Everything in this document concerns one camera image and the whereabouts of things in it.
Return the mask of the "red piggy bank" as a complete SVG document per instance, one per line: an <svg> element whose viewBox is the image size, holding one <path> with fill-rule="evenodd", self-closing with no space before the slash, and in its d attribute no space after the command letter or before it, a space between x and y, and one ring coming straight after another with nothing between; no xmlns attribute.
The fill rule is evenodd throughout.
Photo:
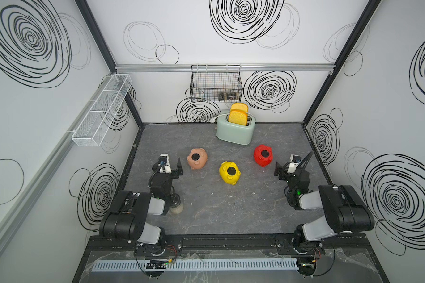
<svg viewBox="0 0 425 283"><path fill-rule="evenodd" d="M266 167L273 160L272 148L266 145L258 145L254 150L253 157L259 166Z"/></svg>

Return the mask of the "black plug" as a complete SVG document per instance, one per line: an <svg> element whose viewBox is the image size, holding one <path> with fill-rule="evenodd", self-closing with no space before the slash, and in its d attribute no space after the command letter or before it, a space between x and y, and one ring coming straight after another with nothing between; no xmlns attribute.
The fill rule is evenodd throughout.
<svg viewBox="0 0 425 283"><path fill-rule="evenodd" d="M268 157L270 156L270 153L269 153L267 150L263 150L263 151L261 152L261 155L262 155L264 158L268 158Z"/></svg>
<svg viewBox="0 0 425 283"><path fill-rule="evenodd" d="M199 152L195 152L195 153L193 153L193 154L191 155L191 159L192 159L192 160L197 161L197 160L199 160L200 158L201 158L201 155L200 155L200 153L199 153Z"/></svg>
<svg viewBox="0 0 425 283"><path fill-rule="evenodd" d="M234 176L236 174L236 169L234 167L228 167L227 168L227 174L229 176Z"/></svg>

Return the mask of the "pink piggy bank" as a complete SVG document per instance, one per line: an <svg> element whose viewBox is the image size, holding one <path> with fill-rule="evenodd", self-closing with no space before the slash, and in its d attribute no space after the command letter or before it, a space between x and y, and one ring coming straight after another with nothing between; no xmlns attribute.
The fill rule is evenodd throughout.
<svg viewBox="0 0 425 283"><path fill-rule="evenodd" d="M192 170L202 169L208 160L208 155L203 148L194 148L187 156L187 162Z"/></svg>

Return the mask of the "yellow piggy bank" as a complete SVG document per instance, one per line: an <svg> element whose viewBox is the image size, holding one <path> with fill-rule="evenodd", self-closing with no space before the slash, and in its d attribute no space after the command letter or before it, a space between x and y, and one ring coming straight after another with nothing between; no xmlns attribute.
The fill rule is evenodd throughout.
<svg viewBox="0 0 425 283"><path fill-rule="evenodd" d="M219 175L229 185L235 185L241 176L238 166L234 162L223 162L219 168Z"/></svg>

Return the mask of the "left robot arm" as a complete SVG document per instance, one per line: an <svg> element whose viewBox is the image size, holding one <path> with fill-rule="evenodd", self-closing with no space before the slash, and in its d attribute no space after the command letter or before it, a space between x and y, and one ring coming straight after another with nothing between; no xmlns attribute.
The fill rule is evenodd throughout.
<svg viewBox="0 0 425 283"><path fill-rule="evenodd" d="M166 215L183 210L183 200L172 181L184 174L181 160L170 165L167 154L160 155L152 166L148 181L149 192L119 191L103 217L99 233L107 239L127 240L141 245L165 249L165 231L147 223L149 215Z"/></svg>

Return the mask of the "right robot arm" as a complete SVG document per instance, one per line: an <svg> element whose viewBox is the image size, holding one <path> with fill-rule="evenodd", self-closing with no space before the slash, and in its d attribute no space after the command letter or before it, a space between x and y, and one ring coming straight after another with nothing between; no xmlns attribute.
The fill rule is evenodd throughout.
<svg viewBox="0 0 425 283"><path fill-rule="evenodd" d="M320 185L309 189L310 173L306 170L311 157L293 155L284 165L276 163L274 175L286 182L284 195L288 204L298 211L322 210L323 216L300 224L293 233L292 245L301 247L307 242L321 242L341 233L359 233L375 227L370 210L350 185Z"/></svg>

